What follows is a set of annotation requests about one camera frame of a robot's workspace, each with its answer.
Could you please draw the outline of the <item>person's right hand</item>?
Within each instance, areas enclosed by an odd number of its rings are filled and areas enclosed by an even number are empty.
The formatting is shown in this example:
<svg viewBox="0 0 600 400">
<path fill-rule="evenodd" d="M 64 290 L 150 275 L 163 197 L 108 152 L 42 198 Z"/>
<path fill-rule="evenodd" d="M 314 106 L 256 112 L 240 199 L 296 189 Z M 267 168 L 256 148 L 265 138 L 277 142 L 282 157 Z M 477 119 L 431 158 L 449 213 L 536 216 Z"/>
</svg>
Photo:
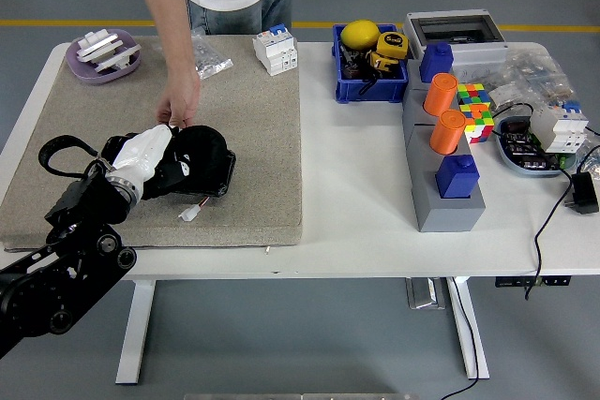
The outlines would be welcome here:
<svg viewBox="0 0 600 400">
<path fill-rule="evenodd" d="M 157 123 L 179 128 L 192 126 L 200 93 L 201 81 L 194 68 L 169 72 L 157 104 Z"/>
</svg>

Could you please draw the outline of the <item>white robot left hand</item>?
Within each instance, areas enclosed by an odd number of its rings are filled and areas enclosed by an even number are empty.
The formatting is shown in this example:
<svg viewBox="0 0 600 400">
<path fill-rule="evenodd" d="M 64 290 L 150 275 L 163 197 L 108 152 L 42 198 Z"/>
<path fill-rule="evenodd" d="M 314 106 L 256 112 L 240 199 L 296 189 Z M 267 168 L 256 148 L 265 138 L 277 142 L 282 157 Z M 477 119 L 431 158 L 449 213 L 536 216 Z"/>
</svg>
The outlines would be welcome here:
<svg viewBox="0 0 600 400">
<path fill-rule="evenodd" d="M 131 206 L 142 199 L 143 185 L 155 175 L 172 139 L 173 130 L 158 125 L 126 141 L 119 151 L 105 177 Z"/>
</svg>

